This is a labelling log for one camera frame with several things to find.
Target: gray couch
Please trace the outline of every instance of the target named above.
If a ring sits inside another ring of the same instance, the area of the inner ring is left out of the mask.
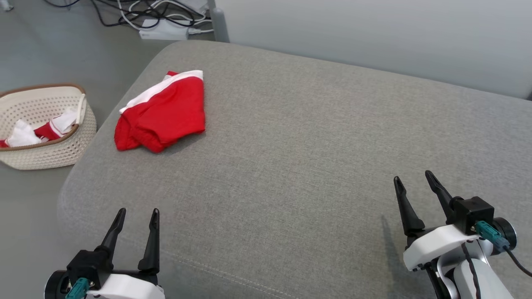
[[[204,70],[206,132],[161,154],[118,152],[118,108],[166,71]],[[140,75],[70,173],[63,235],[99,244],[121,207],[117,268],[142,257],[161,211],[168,298],[431,298],[408,272],[393,187],[426,225],[445,222],[423,172],[480,196],[515,226],[532,267],[532,102],[351,65],[209,41],[180,41]],[[490,263],[515,298],[532,283]]]

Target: white plastic basket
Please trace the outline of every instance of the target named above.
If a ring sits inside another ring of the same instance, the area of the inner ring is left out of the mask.
[[[0,94],[0,139],[11,135],[19,119],[38,128],[67,107],[78,108],[70,132],[41,144],[0,148],[0,161],[20,170],[72,165],[96,134],[96,118],[87,104],[85,90],[78,85],[39,85]]]

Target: white stripe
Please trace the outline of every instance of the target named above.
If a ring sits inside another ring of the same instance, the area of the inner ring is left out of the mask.
[[[188,72],[184,72],[184,73],[180,73],[175,76],[172,76],[166,80],[163,80],[162,82],[148,88],[143,93],[138,95],[136,98],[130,100],[128,104],[126,105],[126,107],[120,109],[120,114],[124,113],[125,110],[135,105],[148,102],[150,98],[152,98],[154,95],[163,91],[165,88],[170,86],[170,84],[176,81],[179,81],[179,80],[183,80],[185,78],[189,78],[189,77],[197,77],[203,81],[203,71],[201,70],[188,71]]]
[[[57,128],[55,127],[53,121],[50,121],[49,124],[50,124],[50,128],[52,129],[52,131],[54,131],[54,133],[55,133],[57,136],[59,136],[59,137],[63,137],[64,135],[66,135],[66,134],[63,134],[61,131],[59,131],[59,129],[57,129]]]

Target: cable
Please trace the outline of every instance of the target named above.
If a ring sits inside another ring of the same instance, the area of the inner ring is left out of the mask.
[[[71,7],[73,6],[74,4],[80,2],[81,0],[76,0],[70,4],[65,4],[65,5],[57,5],[57,4],[53,4],[52,2],[48,1],[48,0],[44,0],[44,2],[48,3],[49,5],[51,6],[55,6],[55,7],[59,7],[59,8],[63,8],[63,7]]]
[[[473,274],[473,284],[475,285],[475,289],[477,290],[477,299],[481,299],[480,298],[480,286],[478,285],[477,272],[475,271],[473,260],[471,259],[471,255],[469,255],[469,251],[467,250],[465,243],[462,243],[462,251],[464,251],[465,259],[469,263],[469,269],[471,270],[471,274]]]
[[[49,4],[51,6],[54,6],[54,7],[65,8],[65,7],[73,6],[74,4],[78,3],[80,0],[75,0],[74,2],[72,2],[70,4],[67,4],[67,5],[57,5],[57,4],[54,4],[54,3],[50,2],[49,0],[43,0],[43,1],[45,1],[47,4]],[[185,5],[183,3],[180,3],[177,0],[172,0],[172,1],[170,1],[170,0],[156,0],[153,3],[151,3],[151,4],[149,3],[148,0],[116,0],[118,6],[115,6],[115,5],[107,2],[107,1],[113,1],[113,0],[90,0],[90,1],[91,1],[92,5],[94,6],[94,9],[96,10],[96,14],[98,15],[98,19],[99,19],[100,23],[103,26],[106,26],[106,27],[114,27],[114,26],[127,24],[127,25],[131,26],[132,28],[135,28],[136,30],[144,30],[144,29],[149,29],[149,28],[156,27],[159,24],[159,22],[161,20],[163,20],[163,19],[168,20],[169,22],[172,22],[174,24],[180,25],[182,27],[192,27],[195,24],[197,24],[197,22],[200,22],[200,21],[211,22],[211,20],[207,20],[206,19],[206,16],[204,14],[201,14],[201,13],[198,13],[198,12],[194,11],[193,9],[188,7],[187,5]],[[120,11],[120,18],[118,19],[118,22],[116,22],[116,23],[106,23],[103,20],[102,14],[101,14],[100,9],[99,9],[98,5],[96,4],[96,2],[103,3],[103,4],[107,5],[107,6],[110,6],[110,7],[114,8],[114,9],[119,10]],[[135,5],[137,5],[138,3],[140,3],[140,2],[144,2],[147,5],[147,9],[145,9],[143,11],[134,11],[134,10],[132,10],[132,8]],[[132,3],[132,4],[129,6],[129,10],[125,10],[122,7],[122,3]],[[161,12],[159,12],[157,10],[157,8],[160,5],[164,4],[164,3],[166,3],[166,5],[164,6],[164,10],[161,13]],[[184,10],[184,12],[188,16],[183,15],[183,14],[179,14],[179,13],[166,15],[166,11],[168,10],[170,5],[175,5],[175,6],[179,7],[180,9]],[[200,15],[201,18],[200,19],[195,19],[194,16],[193,16],[193,13]],[[133,23],[134,20],[140,18],[141,16],[146,16],[146,17],[149,17],[149,18],[157,19],[157,22],[155,24],[151,25],[151,26],[142,26],[142,25]],[[179,20],[170,18],[170,17],[173,17],[173,16],[177,16],[177,17],[180,17],[182,19],[185,19],[186,21],[188,21],[188,24],[182,23],[182,22],[178,22]],[[195,34],[210,32],[208,30],[198,30],[198,29],[196,29],[196,30],[193,29],[192,31],[194,31]]]
[[[523,267],[523,265],[521,265],[521,263],[519,263],[516,256],[513,255],[513,253],[510,251],[510,249],[507,246],[504,247],[504,250],[508,253],[508,255],[510,256],[512,261],[516,264],[517,268],[519,268],[519,270],[523,271],[526,275],[532,277],[532,272],[528,271],[525,267]]]
[[[201,23],[212,23],[212,20],[199,21],[196,23],[196,25],[201,24]],[[214,29],[208,29],[208,30],[201,30],[197,28],[188,29],[188,34],[202,34],[202,33],[209,33],[209,32],[214,32]]]

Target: power strip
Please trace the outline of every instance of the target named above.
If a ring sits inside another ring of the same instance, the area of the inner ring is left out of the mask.
[[[156,19],[146,19],[144,20],[142,26],[153,26],[156,23]],[[154,28],[140,30],[138,34],[142,39],[187,40],[188,27],[183,27],[166,19],[161,19],[159,24]]]

